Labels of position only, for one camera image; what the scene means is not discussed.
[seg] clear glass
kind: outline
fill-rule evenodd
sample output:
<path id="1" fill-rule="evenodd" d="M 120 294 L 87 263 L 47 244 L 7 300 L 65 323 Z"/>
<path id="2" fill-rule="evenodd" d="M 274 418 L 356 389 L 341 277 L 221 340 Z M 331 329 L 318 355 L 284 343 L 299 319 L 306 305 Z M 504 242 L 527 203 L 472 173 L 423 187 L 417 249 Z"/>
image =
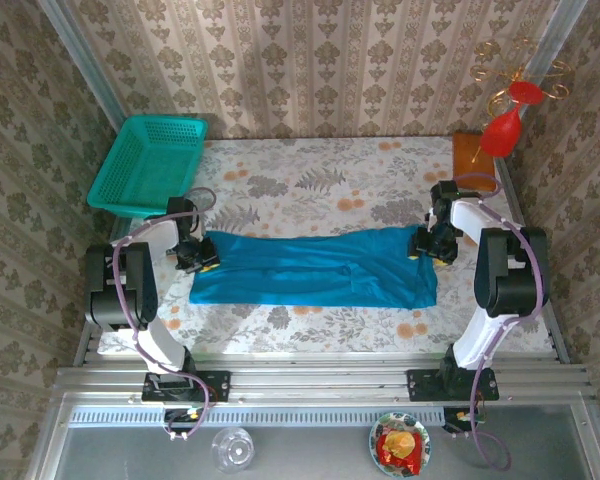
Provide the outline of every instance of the clear glass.
<path id="1" fill-rule="evenodd" d="M 225 428 L 211 442 L 213 463 L 223 473 L 244 470 L 253 460 L 254 454 L 253 440 L 244 428 Z"/>

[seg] red food package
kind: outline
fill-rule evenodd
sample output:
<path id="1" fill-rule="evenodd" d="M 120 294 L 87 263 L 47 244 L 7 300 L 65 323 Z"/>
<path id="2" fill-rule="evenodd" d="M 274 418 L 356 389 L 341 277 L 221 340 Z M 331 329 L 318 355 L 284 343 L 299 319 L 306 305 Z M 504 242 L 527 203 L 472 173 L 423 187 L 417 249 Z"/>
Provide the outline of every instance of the red food package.
<path id="1" fill-rule="evenodd" d="M 419 475 L 422 466 L 422 437 L 420 437 L 419 433 L 412 433 L 412 435 L 415 440 L 415 447 L 405 458 L 398 458 L 391 452 L 386 451 L 383 447 L 387 440 L 387 435 L 381 435 L 376 443 L 376 453 L 378 454 L 380 463 L 382 465 L 406 468 L 414 475 Z"/>

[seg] gray floor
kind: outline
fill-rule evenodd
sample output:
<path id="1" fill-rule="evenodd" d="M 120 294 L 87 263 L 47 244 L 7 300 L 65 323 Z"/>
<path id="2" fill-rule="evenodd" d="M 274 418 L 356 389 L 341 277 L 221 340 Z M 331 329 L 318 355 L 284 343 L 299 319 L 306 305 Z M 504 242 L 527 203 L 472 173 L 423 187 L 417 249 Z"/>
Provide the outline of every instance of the gray floor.
<path id="1" fill-rule="evenodd" d="M 508 444 L 513 469 L 488 470 L 471 440 L 431 428 L 431 461 L 419 478 L 586 480 L 589 475 L 570 411 L 565 408 L 490 408 L 485 430 Z M 160 428 L 72 429 L 56 480 L 280 480 L 389 478 L 374 465 L 368 428 L 253 428 L 256 457 L 249 469 L 224 475 L 213 468 L 204 428 L 171 442 Z"/>

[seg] wooden block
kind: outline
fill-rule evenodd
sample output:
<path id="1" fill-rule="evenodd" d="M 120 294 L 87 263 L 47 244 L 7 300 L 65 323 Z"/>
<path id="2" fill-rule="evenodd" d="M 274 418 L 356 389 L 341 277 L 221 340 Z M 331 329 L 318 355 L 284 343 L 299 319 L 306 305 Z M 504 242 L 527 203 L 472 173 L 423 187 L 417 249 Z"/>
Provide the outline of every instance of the wooden block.
<path id="1" fill-rule="evenodd" d="M 495 177 L 493 157 L 480 148 L 480 134 L 459 133 L 453 134 L 453 177 L 471 173 L 483 173 Z M 456 180 L 458 187 L 469 190 L 493 192 L 496 184 L 493 180 L 484 177 L 467 177 Z"/>

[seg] metal grate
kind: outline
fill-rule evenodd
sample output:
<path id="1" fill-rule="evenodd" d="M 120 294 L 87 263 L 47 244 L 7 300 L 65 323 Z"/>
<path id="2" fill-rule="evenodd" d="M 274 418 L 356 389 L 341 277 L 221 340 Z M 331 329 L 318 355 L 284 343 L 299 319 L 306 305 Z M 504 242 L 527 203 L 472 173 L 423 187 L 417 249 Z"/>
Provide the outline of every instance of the metal grate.
<path id="1" fill-rule="evenodd" d="M 442 407 L 396 409 L 417 418 L 424 426 L 444 425 Z M 203 425 L 208 427 L 370 427 L 387 408 L 216 408 Z M 71 428 L 148 427 L 162 425 L 162 408 L 76 407 Z"/>

